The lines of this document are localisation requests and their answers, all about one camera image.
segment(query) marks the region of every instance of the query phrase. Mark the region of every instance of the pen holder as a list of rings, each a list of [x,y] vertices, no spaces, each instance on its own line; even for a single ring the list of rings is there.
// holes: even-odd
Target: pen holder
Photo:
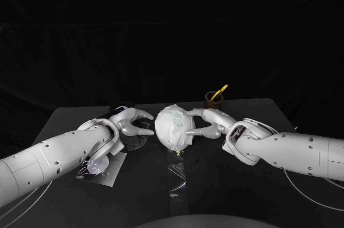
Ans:
[[[216,94],[216,91],[209,91],[206,93],[205,104],[203,104],[205,109],[215,109],[215,110],[221,109],[221,105],[223,102],[223,95],[218,96],[218,98],[215,98],[213,101],[210,101],[215,94]]]

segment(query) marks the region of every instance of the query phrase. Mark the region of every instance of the crumpled white cloth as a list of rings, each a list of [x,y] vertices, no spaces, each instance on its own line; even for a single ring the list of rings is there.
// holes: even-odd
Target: crumpled white cloth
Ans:
[[[166,107],[156,119],[156,134],[163,145],[173,151],[182,151],[192,145],[193,136],[185,132],[195,129],[193,117],[177,105]]]

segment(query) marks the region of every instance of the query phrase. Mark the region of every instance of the robotic hand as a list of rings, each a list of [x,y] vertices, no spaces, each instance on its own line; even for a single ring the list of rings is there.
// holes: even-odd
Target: robotic hand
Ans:
[[[153,115],[136,108],[120,108],[123,111],[110,119],[87,121],[75,131],[0,160],[0,207],[74,170],[88,156],[90,161],[101,161],[110,152],[115,155],[124,148],[120,131],[127,136],[154,135],[151,130],[131,125],[143,117],[153,120]]]
[[[281,132],[245,118],[236,121],[215,109],[195,109],[212,126],[186,131],[186,135],[219,138],[226,135],[223,150],[254,166],[261,158],[277,168],[344,181],[344,140],[300,133]]]

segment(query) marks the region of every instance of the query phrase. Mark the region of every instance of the cup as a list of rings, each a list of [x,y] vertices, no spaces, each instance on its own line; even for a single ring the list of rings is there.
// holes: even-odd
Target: cup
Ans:
[[[210,101],[213,95],[216,94],[216,91],[209,91],[206,93],[206,96],[205,96],[205,104],[203,104],[203,108],[205,109],[215,109],[215,110],[219,110],[221,109],[221,105],[222,105],[222,102],[223,102],[223,95],[218,96],[213,101]]]

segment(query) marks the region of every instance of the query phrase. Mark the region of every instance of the transparent cup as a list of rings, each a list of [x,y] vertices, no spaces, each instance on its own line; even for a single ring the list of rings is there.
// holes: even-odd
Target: transparent cup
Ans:
[[[221,109],[221,105],[222,105],[222,102],[223,102],[223,95],[221,95],[219,97],[216,97],[213,99],[213,101],[210,101],[215,94],[216,94],[216,91],[209,91],[206,93],[205,104],[203,104],[205,109],[215,109],[215,110]]]

